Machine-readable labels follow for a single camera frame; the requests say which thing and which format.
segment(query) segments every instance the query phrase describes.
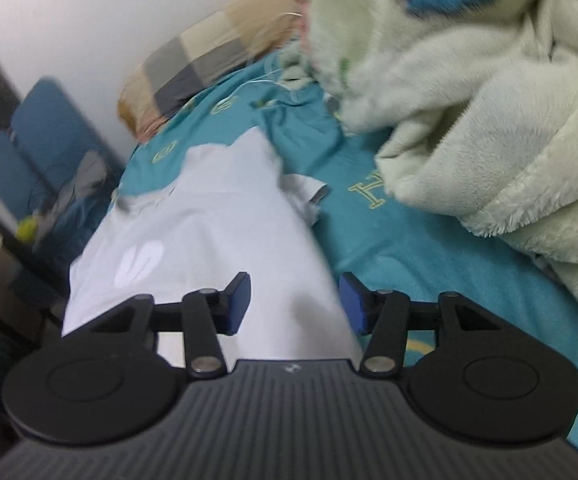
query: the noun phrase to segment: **fluffy blanket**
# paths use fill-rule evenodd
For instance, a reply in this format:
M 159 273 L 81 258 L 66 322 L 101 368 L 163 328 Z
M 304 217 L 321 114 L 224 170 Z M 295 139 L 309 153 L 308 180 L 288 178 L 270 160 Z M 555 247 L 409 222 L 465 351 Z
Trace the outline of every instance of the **fluffy blanket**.
M 397 200 L 542 254 L 578 299 L 578 0 L 313 0 L 349 130 Z

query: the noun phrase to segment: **teal bed sheet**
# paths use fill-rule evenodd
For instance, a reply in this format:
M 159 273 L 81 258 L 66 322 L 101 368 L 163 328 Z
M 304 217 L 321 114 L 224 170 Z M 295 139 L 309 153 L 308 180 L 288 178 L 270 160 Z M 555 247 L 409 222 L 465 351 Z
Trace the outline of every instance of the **teal bed sheet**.
M 373 161 L 386 132 L 344 136 L 325 110 L 320 86 L 289 93 L 258 82 L 238 89 L 264 73 L 261 61 L 198 94 L 136 149 L 120 194 L 162 189 L 178 176 L 189 147 L 230 144 L 260 126 L 282 156 L 285 173 L 307 174 L 329 185 L 314 232 L 336 279 L 351 271 L 370 288 L 394 288 L 417 301 L 434 301 L 440 292 L 456 290 L 578 367 L 578 304 L 565 289 L 500 240 L 474 237 L 454 218 L 387 197 Z M 407 360 L 411 363 L 431 344 L 431 334 L 417 333 Z M 570 442 L 578 447 L 578 418 Z

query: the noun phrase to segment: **white wall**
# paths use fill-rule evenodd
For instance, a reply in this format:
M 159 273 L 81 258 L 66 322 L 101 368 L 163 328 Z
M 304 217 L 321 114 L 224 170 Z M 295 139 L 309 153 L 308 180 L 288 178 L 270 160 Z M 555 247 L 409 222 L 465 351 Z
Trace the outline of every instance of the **white wall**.
M 115 115 L 124 79 L 154 49 L 230 0 L 0 0 L 0 69 L 24 96 L 56 77 L 126 160 Z

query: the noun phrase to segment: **ribbed gray panel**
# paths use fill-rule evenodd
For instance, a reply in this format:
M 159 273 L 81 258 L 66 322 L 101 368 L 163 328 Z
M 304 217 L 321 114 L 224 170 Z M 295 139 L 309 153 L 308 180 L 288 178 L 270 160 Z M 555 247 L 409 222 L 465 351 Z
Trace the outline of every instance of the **ribbed gray panel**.
M 358 377 L 344 361 L 299 365 L 240 362 L 118 444 L 23 442 L 0 460 L 0 479 L 578 480 L 565 441 L 471 447 L 421 421 L 393 383 Z

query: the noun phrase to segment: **white t-shirt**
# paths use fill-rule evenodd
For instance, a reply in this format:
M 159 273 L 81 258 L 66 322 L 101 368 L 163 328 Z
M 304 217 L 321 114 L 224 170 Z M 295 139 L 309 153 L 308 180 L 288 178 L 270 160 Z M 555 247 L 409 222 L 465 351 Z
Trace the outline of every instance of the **white t-shirt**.
M 361 348 L 311 233 L 323 187 L 281 174 L 267 137 L 252 128 L 231 146 L 188 150 L 162 191 L 118 200 L 72 264 L 68 333 L 136 294 L 173 303 L 200 288 L 251 275 L 251 304 L 235 336 L 219 336 L 237 359 L 350 358 Z M 179 334 L 161 334 L 159 353 L 181 365 Z

